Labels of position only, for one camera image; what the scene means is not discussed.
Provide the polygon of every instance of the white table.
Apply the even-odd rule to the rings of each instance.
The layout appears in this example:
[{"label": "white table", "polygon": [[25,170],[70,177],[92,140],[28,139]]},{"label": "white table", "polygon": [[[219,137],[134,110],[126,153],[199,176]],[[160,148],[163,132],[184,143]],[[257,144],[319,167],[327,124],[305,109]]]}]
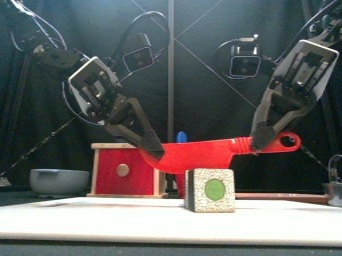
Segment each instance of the white table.
[{"label": "white table", "polygon": [[342,247],[342,208],[237,200],[194,213],[180,199],[79,197],[0,207],[0,239]]}]

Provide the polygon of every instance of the red handle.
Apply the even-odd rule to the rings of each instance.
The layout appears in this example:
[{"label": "red handle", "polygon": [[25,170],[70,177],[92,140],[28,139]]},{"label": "red handle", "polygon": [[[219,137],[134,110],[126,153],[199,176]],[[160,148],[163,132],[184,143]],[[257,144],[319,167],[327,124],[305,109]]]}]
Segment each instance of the red handle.
[{"label": "red handle", "polygon": [[[285,138],[290,138],[293,145],[286,146],[282,143]],[[166,153],[160,160],[142,150],[140,153],[154,168],[167,173],[180,174],[195,168],[229,168],[234,155],[291,152],[301,146],[301,139],[294,133],[279,134],[261,152],[250,149],[250,142],[251,137],[239,137],[226,140],[167,143],[163,144]]]}]

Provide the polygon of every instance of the red box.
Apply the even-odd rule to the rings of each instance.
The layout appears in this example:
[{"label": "red box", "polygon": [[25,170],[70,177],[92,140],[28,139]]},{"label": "red box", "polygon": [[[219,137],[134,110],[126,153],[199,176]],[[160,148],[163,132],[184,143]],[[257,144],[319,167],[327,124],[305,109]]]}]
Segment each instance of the red box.
[{"label": "red box", "polygon": [[127,143],[95,143],[88,196],[164,197],[164,173],[154,169]]}]

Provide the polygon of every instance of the green circle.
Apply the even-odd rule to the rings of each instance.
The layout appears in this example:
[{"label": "green circle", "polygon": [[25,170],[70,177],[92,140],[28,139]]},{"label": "green circle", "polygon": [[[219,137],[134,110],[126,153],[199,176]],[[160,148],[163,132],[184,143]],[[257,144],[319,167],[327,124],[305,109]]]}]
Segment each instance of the green circle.
[{"label": "green circle", "polygon": [[218,179],[208,180],[204,186],[204,192],[208,199],[212,201],[221,200],[226,193],[223,182]]}]

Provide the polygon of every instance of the black curtain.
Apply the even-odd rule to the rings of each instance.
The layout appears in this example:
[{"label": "black curtain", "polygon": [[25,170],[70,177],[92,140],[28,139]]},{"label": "black curtain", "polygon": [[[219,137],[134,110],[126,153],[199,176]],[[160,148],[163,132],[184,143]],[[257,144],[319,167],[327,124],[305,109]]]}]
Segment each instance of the black curtain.
[{"label": "black curtain", "polygon": [[[29,2],[32,6],[40,3],[37,0]],[[168,16],[167,0],[45,0],[43,3],[41,16],[62,32],[68,48],[78,48],[88,56],[100,58],[112,54],[124,29],[143,10],[160,11]],[[263,54],[275,59],[303,24],[301,1],[175,1],[175,133],[184,131],[190,141],[249,136],[253,115],[269,77],[259,74],[242,81],[219,78],[214,73],[215,50],[223,42],[258,34]],[[156,24],[144,22],[132,33],[139,31],[146,31],[152,45],[159,48],[163,33]],[[4,101],[15,102],[17,98],[16,93],[8,91],[19,88],[19,76],[13,74],[21,70],[23,56],[13,50],[3,22],[1,32],[1,44],[8,49],[4,52],[7,61],[1,62],[1,73],[4,71],[5,74],[1,77],[4,106]],[[13,61],[12,55],[19,55],[21,59]],[[13,113],[1,108],[1,140],[5,141],[7,134],[11,136],[3,146],[3,156],[7,156],[1,156],[3,169],[74,117],[63,102],[60,81],[41,70],[35,61],[29,61],[27,68],[21,104],[12,131],[7,130],[7,125]],[[124,92],[127,96],[139,99],[163,142],[167,140],[167,72],[164,55],[156,65],[136,72],[123,82]],[[12,84],[8,83],[11,76],[17,79]],[[341,76],[338,73],[334,76],[334,86],[329,87],[327,93],[333,115],[338,117],[334,126],[339,131]],[[294,132],[315,157],[327,163],[333,152],[321,104],[302,119]],[[32,168],[92,171],[94,142],[115,142],[115,138],[102,128],[74,120],[12,169],[11,181],[25,186]],[[286,154],[235,156],[230,168],[235,171],[237,189],[241,191],[319,193],[327,178],[326,170],[301,150]]]}]

